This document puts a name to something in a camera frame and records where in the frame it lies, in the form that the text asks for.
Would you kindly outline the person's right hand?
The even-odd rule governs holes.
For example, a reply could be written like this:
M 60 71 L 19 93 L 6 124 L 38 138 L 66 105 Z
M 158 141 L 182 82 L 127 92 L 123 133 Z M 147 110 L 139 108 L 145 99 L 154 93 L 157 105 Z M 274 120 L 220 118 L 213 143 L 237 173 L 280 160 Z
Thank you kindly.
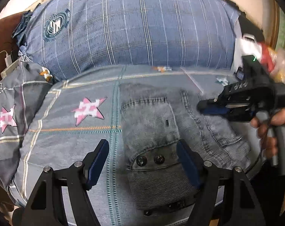
M 260 139 L 265 157 L 271 159 L 276 156 L 278 154 L 278 140 L 272 126 L 285 125 L 285 109 L 280 110 L 272 117 L 270 125 L 266 121 L 260 121 L 257 117 L 250 121 L 250 125 L 257 130 L 257 136 Z

